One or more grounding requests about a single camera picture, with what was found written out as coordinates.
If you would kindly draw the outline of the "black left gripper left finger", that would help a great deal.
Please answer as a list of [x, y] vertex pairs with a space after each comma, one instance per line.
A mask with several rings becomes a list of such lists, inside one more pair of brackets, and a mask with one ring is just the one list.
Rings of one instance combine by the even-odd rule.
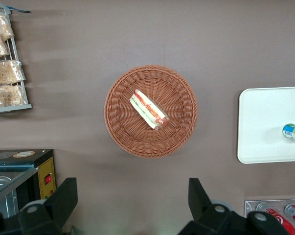
[[30, 202], [6, 219], [0, 213], [0, 235], [61, 235], [77, 203], [77, 180], [66, 178], [43, 203]]

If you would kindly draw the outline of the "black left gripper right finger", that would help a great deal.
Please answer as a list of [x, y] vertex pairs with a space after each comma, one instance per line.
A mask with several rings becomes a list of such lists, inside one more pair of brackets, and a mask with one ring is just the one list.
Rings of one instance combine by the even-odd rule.
[[193, 216], [181, 235], [295, 235], [288, 221], [264, 211], [242, 217], [227, 206], [213, 204], [197, 178], [188, 183], [188, 205]]

